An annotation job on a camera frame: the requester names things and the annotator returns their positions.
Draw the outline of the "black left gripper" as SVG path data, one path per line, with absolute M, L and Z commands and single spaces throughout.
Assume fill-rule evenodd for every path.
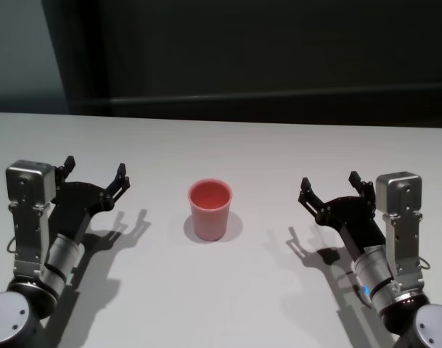
M 100 212 L 114 208 L 119 198 L 130 188 L 126 165 L 120 163 L 116 176 L 106 188 L 84 182 L 65 183 L 75 167 L 75 157 L 69 155 L 64 164 L 55 168 L 55 183 L 60 190 L 54 198 L 49 216 L 49 237 L 58 235 L 69 239 L 83 239 L 91 219 Z

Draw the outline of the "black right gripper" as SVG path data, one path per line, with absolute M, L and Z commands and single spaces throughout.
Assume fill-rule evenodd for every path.
M 300 184 L 298 202 L 315 218 L 318 225 L 335 229 L 352 260 L 357 260 L 367 247 L 383 245 L 385 237 L 376 224 L 375 188 L 372 181 L 363 181 L 354 170 L 349 183 L 359 196 L 344 196 L 323 202 L 304 177 Z

